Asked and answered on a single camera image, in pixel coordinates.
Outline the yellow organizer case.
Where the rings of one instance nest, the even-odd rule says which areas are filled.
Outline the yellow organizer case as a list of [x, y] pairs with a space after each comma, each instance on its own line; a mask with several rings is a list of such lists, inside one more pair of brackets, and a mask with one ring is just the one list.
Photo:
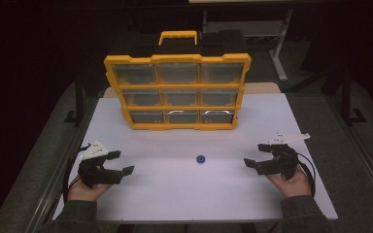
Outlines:
[[[132, 125], [127, 114], [122, 111], [124, 99], [119, 92], [119, 84], [112, 69], [114, 64], [161, 64], [161, 63], [242, 63], [244, 65], [240, 78], [240, 92], [237, 98], [238, 111], [231, 124], [141, 124]], [[200, 34], [196, 31], [163, 31], [160, 34], [124, 33], [119, 36], [112, 52], [105, 57], [106, 77], [117, 94], [122, 117], [133, 129], [199, 129], [220, 130], [233, 129], [238, 122], [245, 90], [244, 80], [251, 67], [251, 56], [246, 50], [242, 34], [237, 30]]]

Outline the clear plastic drawer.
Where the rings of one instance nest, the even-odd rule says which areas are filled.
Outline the clear plastic drawer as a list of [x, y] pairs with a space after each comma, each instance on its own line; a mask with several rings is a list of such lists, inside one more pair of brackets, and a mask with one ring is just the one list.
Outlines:
[[202, 123], [231, 123], [234, 112], [229, 110], [201, 110], [200, 121]]

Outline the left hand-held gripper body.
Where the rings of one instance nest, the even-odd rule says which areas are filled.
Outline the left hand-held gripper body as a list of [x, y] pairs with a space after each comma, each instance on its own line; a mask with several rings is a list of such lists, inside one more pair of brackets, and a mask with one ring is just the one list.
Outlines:
[[96, 184], [109, 184], [107, 181], [104, 163], [109, 151], [100, 141], [90, 144], [79, 156], [78, 174], [82, 182], [88, 187]]

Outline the white metal desk frame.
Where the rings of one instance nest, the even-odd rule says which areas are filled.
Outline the white metal desk frame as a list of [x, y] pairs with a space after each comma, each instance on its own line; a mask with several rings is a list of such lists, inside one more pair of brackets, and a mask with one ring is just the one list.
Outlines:
[[209, 21], [208, 13], [203, 13], [202, 30], [204, 32], [217, 32], [220, 30], [240, 30], [246, 38], [277, 38], [278, 42], [269, 51], [271, 61], [281, 82], [286, 82], [288, 77], [280, 61], [280, 52], [288, 32], [293, 9], [289, 9], [281, 20], [256, 20], [256, 21]]

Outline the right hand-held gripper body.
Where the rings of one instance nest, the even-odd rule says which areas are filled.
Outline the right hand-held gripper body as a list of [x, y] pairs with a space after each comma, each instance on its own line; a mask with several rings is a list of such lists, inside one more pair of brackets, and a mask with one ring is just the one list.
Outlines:
[[299, 164], [296, 151], [288, 144], [296, 141], [309, 139], [308, 133], [280, 133], [277, 132], [268, 144], [272, 147], [271, 152], [278, 162], [280, 173], [286, 180], [290, 180], [294, 175], [295, 167]]

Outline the person's left hand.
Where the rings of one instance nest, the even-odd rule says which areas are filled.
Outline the person's left hand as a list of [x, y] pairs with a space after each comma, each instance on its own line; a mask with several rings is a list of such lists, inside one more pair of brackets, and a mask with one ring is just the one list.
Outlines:
[[81, 177], [77, 176], [69, 186], [67, 200], [96, 202], [111, 187], [111, 184], [96, 184], [93, 187], [88, 187], [82, 182]]

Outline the person's right hand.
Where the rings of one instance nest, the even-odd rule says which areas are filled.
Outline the person's right hand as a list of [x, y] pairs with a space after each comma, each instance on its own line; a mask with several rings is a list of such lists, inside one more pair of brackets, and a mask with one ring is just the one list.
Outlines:
[[295, 168], [294, 175], [289, 180], [278, 175], [266, 175], [266, 178], [279, 189], [285, 198], [312, 195], [308, 178], [300, 166]]

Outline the black metal stand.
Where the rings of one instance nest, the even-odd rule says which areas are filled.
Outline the black metal stand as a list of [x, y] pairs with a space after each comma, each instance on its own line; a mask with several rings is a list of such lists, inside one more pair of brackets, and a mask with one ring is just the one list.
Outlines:
[[341, 91], [341, 117], [351, 126], [353, 123], [366, 122], [360, 109], [351, 108], [352, 76], [348, 68], [345, 69]]
[[65, 122], [74, 123], [75, 126], [79, 126], [84, 116], [84, 98], [83, 98], [83, 83], [80, 74], [75, 76], [75, 109], [69, 111]]

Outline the aluminium rail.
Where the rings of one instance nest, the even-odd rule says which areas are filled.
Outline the aluminium rail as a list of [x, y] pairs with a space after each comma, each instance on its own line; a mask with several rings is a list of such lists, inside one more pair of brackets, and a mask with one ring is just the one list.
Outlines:
[[334, 97], [326, 97], [326, 102], [330, 106], [331, 111], [336, 114], [337, 120], [340, 122], [343, 130], [347, 133], [350, 141], [360, 159], [363, 162], [364, 170], [367, 173], [369, 180], [373, 183], [373, 159], [369, 150], [358, 137], [354, 125], [358, 123], [367, 123], [367, 119], [363, 116], [359, 109], [353, 109], [353, 115], [349, 116], [350, 111], [347, 111], [347, 116], [342, 116], [342, 108], [337, 104]]
[[37, 155], [34, 177], [36, 186], [42, 187], [36, 207], [33, 209], [25, 233], [38, 233], [58, 202], [63, 199], [65, 171], [69, 160], [81, 147], [97, 98], [85, 98], [77, 104], [61, 101], [45, 126], [36, 146]]

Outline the grid of clear drawers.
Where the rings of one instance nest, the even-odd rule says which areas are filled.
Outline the grid of clear drawers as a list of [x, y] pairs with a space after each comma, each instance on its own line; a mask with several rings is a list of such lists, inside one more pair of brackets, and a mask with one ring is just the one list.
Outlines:
[[[132, 125], [231, 124], [242, 63], [114, 64], [122, 111]], [[202, 123], [201, 110], [234, 112], [231, 123]]]

